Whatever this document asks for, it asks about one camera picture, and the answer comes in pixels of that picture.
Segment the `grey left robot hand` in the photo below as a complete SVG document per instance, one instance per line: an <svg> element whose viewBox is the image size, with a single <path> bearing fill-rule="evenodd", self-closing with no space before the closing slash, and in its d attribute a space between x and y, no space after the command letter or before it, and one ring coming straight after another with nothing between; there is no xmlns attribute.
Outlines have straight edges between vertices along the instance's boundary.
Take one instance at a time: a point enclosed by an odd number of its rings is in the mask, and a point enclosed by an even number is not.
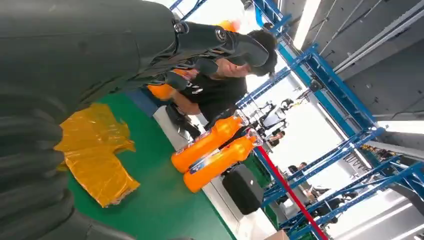
<svg viewBox="0 0 424 240"><path fill-rule="evenodd" d="M144 0L3 0L0 122L60 124L96 99L212 60L261 66L267 50Z"/></svg>

